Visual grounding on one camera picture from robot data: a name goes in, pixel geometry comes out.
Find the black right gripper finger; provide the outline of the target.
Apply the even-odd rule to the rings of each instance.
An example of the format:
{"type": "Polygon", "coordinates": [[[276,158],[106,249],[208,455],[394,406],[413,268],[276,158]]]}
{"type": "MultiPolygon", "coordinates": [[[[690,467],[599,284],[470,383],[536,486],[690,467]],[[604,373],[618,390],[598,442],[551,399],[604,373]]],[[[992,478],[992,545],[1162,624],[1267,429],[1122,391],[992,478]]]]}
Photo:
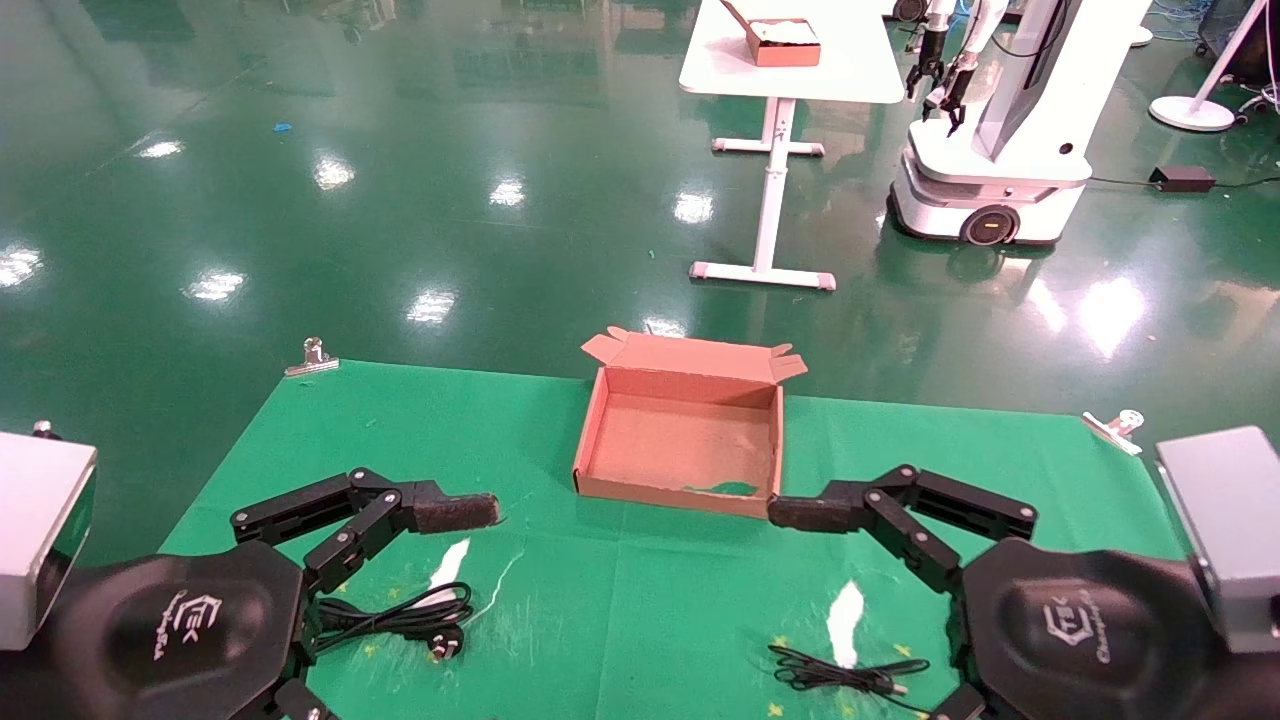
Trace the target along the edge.
{"type": "Polygon", "coordinates": [[[1029,503],[910,465],[874,480],[832,480],[815,497],[776,495],[767,503],[776,527],[826,534],[864,530],[932,591],[955,593],[961,559],[919,515],[988,541],[1029,541],[1039,518],[1029,503]]]}

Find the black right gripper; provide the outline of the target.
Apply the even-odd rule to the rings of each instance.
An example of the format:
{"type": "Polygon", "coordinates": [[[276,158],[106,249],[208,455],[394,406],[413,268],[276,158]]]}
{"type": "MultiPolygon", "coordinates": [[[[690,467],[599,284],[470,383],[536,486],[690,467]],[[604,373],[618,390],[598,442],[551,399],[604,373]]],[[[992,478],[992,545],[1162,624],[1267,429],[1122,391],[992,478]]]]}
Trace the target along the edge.
{"type": "Polygon", "coordinates": [[[960,580],[934,720],[1275,719],[1276,653],[1234,653],[1187,562],[1006,539],[960,580]]]}

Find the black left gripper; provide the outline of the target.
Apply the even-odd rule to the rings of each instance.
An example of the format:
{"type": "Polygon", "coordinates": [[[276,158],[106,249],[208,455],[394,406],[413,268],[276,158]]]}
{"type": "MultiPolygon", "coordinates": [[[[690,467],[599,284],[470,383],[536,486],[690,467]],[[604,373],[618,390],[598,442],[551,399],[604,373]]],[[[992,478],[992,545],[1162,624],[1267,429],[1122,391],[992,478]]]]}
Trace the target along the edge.
{"type": "Polygon", "coordinates": [[[367,469],[236,510],[237,546],[70,573],[35,638],[3,653],[5,719],[332,719],[302,680],[305,587],[332,593],[396,537],[499,520],[490,493],[367,469]],[[303,569],[273,547],[326,527],[303,569]]]}

